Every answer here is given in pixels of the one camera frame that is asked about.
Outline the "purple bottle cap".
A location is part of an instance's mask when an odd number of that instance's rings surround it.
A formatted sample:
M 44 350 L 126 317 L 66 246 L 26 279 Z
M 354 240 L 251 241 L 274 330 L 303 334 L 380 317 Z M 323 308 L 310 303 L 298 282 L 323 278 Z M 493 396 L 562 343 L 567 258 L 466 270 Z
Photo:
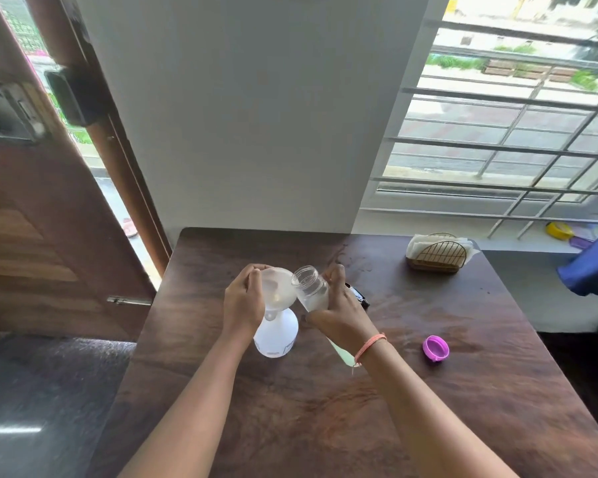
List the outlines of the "purple bottle cap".
M 434 364 L 445 361 L 450 354 L 447 342 L 436 335 L 425 338 L 422 343 L 422 351 L 425 357 Z

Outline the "brown wooden door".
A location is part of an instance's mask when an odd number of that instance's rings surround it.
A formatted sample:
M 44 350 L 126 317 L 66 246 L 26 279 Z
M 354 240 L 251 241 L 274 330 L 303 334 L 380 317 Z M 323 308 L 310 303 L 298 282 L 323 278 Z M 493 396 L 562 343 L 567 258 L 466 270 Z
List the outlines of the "brown wooden door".
M 136 342 L 155 288 L 0 12 L 0 82 L 24 91 L 47 128 L 0 140 L 0 332 Z

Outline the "metal door lock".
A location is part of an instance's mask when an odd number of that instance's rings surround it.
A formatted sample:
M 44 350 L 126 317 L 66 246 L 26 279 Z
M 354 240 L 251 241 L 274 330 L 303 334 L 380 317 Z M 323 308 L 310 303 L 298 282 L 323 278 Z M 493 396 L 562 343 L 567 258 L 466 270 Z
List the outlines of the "metal door lock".
M 37 143 L 46 136 L 47 128 L 24 88 L 0 82 L 0 140 Z

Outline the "person's right hand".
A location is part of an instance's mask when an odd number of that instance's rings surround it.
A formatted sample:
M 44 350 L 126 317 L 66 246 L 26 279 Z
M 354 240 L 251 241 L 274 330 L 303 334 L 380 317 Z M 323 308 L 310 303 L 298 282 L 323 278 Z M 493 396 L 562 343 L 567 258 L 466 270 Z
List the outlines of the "person's right hand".
M 330 311 L 330 322 L 327 329 L 319 330 L 335 345 L 354 357 L 367 339 L 379 331 L 354 294 L 346 287 L 343 265 L 331 265 L 323 277 L 329 286 L 328 305 L 324 310 L 312 311 Z

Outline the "black lock strike box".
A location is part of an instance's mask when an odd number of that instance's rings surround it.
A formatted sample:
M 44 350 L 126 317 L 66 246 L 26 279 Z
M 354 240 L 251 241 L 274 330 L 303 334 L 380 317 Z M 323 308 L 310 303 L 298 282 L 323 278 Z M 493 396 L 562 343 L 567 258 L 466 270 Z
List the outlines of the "black lock strike box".
M 86 128 L 104 118 L 105 100 L 88 74 L 60 67 L 45 71 L 45 78 L 69 125 Z

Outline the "black spray nozzle head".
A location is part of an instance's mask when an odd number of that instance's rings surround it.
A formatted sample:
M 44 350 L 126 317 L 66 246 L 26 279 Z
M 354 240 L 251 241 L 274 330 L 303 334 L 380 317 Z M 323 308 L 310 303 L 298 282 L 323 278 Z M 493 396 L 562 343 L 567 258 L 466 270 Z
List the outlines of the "black spray nozzle head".
M 357 301 L 359 302 L 359 304 L 361 305 L 361 307 L 365 311 L 367 311 L 368 308 L 369 308 L 369 306 L 370 306 L 367 298 L 362 293 L 360 293 L 360 291 L 357 288 L 355 288 L 354 286 L 350 285 L 348 282 L 345 282 L 345 285 L 354 294 L 355 298 L 357 299 Z

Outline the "person's right forearm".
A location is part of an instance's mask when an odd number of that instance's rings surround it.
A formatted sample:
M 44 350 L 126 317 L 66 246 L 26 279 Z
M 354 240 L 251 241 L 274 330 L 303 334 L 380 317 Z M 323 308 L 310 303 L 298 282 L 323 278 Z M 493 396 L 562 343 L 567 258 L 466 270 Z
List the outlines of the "person's right forearm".
M 400 442 L 421 478 L 519 478 L 389 342 L 375 344 L 363 368 L 388 405 Z

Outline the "orange thread wristband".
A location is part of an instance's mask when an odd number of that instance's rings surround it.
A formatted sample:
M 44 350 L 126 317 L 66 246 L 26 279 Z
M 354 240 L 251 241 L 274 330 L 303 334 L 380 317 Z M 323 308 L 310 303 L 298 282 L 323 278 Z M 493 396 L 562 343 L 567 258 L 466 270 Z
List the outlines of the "orange thread wristband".
M 388 338 L 384 333 L 377 333 L 374 336 L 367 339 L 367 341 L 361 346 L 359 351 L 354 355 L 354 364 L 351 368 L 350 375 L 353 376 L 355 373 L 355 369 L 361 368 L 363 366 L 364 359 L 366 354 L 373 348 L 373 346 L 379 342 L 389 342 Z

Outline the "person's left forearm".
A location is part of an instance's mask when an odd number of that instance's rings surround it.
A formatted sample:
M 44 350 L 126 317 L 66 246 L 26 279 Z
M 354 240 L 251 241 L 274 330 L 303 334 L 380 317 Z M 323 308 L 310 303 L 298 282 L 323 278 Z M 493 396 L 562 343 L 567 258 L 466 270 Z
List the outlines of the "person's left forearm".
M 118 478 L 208 478 L 255 328 L 224 329 Z

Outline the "person's left hand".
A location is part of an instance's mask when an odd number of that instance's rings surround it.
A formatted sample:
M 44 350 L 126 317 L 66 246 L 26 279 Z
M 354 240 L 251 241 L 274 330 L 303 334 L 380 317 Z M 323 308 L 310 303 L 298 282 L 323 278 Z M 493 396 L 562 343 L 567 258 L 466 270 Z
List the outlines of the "person's left hand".
M 264 317 L 263 295 L 249 295 L 239 291 L 239 274 L 224 293 L 223 334 L 231 339 L 249 342 Z

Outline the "brown wooden door frame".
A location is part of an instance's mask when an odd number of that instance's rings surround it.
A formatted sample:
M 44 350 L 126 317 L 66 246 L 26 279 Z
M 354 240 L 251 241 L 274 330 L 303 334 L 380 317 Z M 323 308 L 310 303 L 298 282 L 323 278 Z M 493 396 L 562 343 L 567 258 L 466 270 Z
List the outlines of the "brown wooden door frame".
M 77 0 L 25 2 L 53 60 L 91 80 L 96 97 L 104 103 L 104 114 L 87 127 L 87 132 L 151 257 L 154 273 L 161 279 L 172 248 L 88 37 Z

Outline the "blue cloth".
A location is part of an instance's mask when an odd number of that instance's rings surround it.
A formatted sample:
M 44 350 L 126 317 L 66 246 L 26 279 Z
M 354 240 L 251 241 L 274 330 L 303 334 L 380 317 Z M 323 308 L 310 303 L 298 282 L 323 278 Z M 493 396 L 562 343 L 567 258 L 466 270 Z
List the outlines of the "blue cloth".
M 568 264 L 559 266 L 557 274 L 564 286 L 578 296 L 598 296 L 598 240 Z

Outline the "clear plastic bottle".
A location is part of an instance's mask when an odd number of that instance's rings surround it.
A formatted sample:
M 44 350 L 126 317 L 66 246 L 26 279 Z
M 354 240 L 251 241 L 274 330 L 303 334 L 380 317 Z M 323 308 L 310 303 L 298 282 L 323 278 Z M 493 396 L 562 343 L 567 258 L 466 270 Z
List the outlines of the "clear plastic bottle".
M 324 280 L 324 273 L 320 273 L 313 266 L 304 266 L 297 270 L 293 275 L 293 287 L 301 304 L 306 309 L 307 313 L 312 310 L 324 310 L 328 305 L 328 283 Z M 354 357 L 338 347 L 331 340 L 330 344 L 334 347 L 342 361 L 352 367 L 354 364 Z

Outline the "white plastic funnel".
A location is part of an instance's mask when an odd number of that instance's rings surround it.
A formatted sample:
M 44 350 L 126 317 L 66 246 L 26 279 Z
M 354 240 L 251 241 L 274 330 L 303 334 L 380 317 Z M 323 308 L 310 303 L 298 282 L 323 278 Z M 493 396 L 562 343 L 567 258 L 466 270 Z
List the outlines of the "white plastic funnel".
M 292 280 L 293 273 L 285 268 L 271 267 L 261 271 L 265 320 L 275 320 L 295 303 L 296 291 Z

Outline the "wooden planter boxes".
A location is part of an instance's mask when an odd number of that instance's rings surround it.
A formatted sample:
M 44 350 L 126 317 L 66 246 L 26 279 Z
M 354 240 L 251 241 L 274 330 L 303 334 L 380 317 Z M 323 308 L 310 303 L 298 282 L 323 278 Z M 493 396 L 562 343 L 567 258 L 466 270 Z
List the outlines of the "wooden planter boxes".
M 493 76 L 506 76 L 523 79 L 542 79 L 557 83 L 570 83 L 579 70 L 568 67 L 549 67 L 535 63 L 513 62 L 509 60 L 489 59 L 481 73 Z

